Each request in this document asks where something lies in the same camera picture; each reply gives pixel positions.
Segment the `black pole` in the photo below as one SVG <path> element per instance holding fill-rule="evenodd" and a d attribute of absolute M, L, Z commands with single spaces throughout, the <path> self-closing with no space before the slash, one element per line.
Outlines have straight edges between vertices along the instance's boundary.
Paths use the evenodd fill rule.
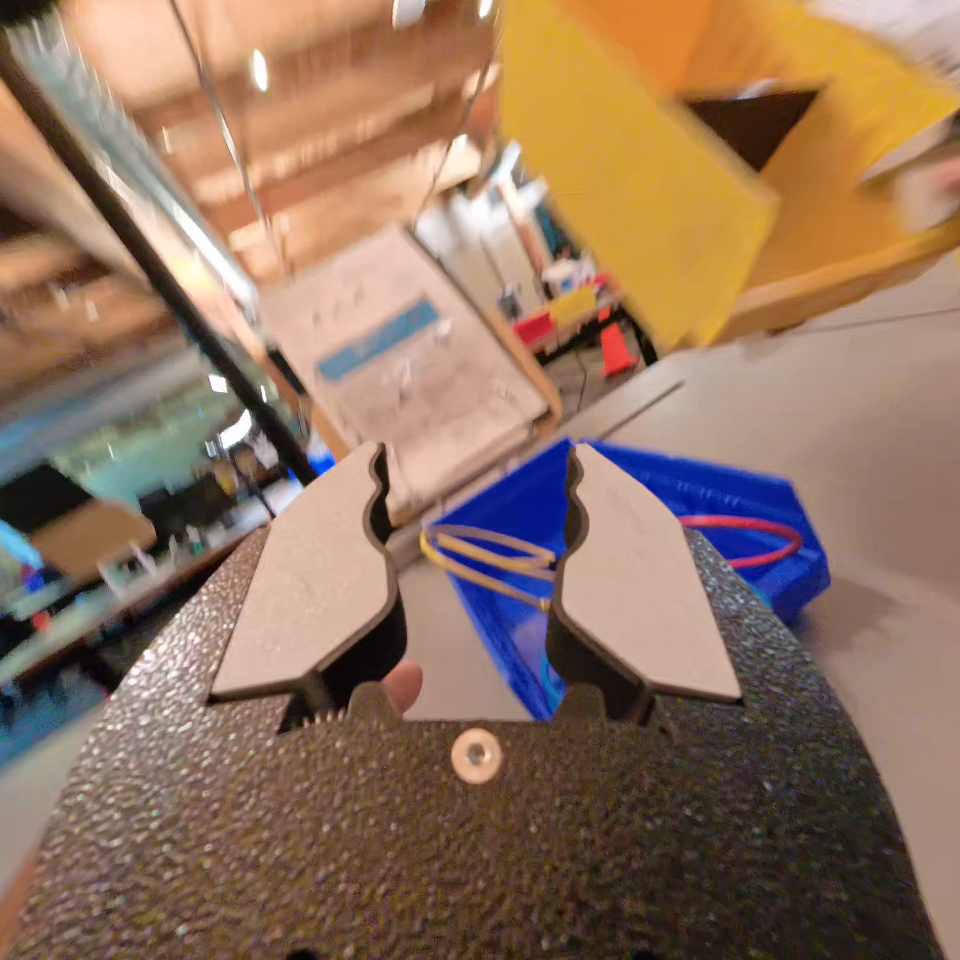
<path fill-rule="evenodd" d="M 42 91 L 28 77 L 14 53 L 6 27 L 2 27 L 1 76 L 31 125 L 89 198 L 145 275 L 152 289 L 173 313 L 180 327 L 194 341 L 208 362 L 226 379 L 238 399 L 245 404 L 266 438 L 275 447 L 280 460 L 294 473 L 302 486 L 308 486 L 317 474 L 308 461 L 306 452 L 301 449 L 279 414 L 262 398 L 245 370 L 224 347 L 126 210 L 114 189 L 98 172 L 65 122 L 46 101 Z"/>

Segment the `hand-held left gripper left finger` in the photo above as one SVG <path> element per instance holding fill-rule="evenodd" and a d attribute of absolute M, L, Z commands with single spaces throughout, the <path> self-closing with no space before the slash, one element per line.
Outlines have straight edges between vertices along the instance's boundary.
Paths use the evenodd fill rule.
<path fill-rule="evenodd" d="M 289 696 L 310 714 L 345 711 L 406 654 L 384 443 L 368 441 L 294 499 L 269 532 L 210 686 L 210 704 Z"/>

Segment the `blue plastic bin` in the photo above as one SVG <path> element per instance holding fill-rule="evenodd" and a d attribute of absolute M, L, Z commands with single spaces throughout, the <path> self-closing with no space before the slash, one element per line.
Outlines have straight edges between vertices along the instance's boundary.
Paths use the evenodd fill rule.
<path fill-rule="evenodd" d="M 784 623 L 792 623 L 830 587 L 827 552 L 789 480 L 597 438 L 586 442 L 678 518 L 738 517 L 750 522 L 749 529 L 699 525 L 698 530 Z M 475 528 L 561 553 L 572 447 L 572 440 L 557 441 L 442 514 L 435 524 Z M 761 530 L 754 526 L 759 522 L 789 527 L 794 533 Z M 454 573 L 448 578 L 513 694 L 534 720 L 550 719 L 567 686 L 546 657 L 546 612 Z"/>

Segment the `yellow plastic bin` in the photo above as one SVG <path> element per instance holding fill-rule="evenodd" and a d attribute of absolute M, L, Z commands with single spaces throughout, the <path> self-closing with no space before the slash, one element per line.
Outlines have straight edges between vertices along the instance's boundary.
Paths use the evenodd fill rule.
<path fill-rule="evenodd" d="M 806 2 L 503 2 L 500 124 L 661 353 L 797 327 L 958 248 L 872 168 L 958 82 Z"/>
<path fill-rule="evenodd" d="M 593 317 L 597 310 L 597 294 L 594 286 L 584 285 L 554 297 L 548 312 L 557 328 L 581 325 Z"/>

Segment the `grey desk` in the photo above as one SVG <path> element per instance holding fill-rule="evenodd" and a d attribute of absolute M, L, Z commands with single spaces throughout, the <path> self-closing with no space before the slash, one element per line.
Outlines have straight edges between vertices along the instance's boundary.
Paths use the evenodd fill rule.
<path fill-rule="evenodd" d="M 958 268 L 793 331 L 675 353 L 558 435 L 789 479 L 831 587 L 793 630 L 894 800 L 942 947 L 959 954 Z"/>

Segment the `person's left hand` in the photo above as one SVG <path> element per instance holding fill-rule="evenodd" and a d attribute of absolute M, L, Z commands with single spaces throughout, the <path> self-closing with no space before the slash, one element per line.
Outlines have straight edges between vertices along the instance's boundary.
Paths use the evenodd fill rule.
<path fill-rule="evenodd" d="M 380 681 L 380 687 L 401 716 L 414 707 L 421 696 L 423 684 L 423 668 L 410 659 L 404 659 Z"/>

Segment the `document stand with printed sheet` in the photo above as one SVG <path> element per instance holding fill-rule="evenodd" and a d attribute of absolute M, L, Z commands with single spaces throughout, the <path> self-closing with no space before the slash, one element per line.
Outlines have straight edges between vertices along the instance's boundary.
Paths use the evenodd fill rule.
<path fill-rule="evenodd" d="M 259 316 L 334 457 L 385 446 L 394 523 L 560 421 L 559 392 L 530 349 L 408 227 L 391 223 L 261 293 Z"/>

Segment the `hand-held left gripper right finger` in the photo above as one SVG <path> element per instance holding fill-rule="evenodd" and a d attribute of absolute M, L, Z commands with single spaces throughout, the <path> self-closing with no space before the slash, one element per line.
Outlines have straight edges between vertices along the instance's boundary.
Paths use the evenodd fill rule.
<path fill-rule="evenodd" d="M 740 706 L 743 693 L 682 524 L 593 446 L 567 458 L 563 551 L 546 627 L 549 665 L 591 687 L 611 721 L 659 695 Z"/>

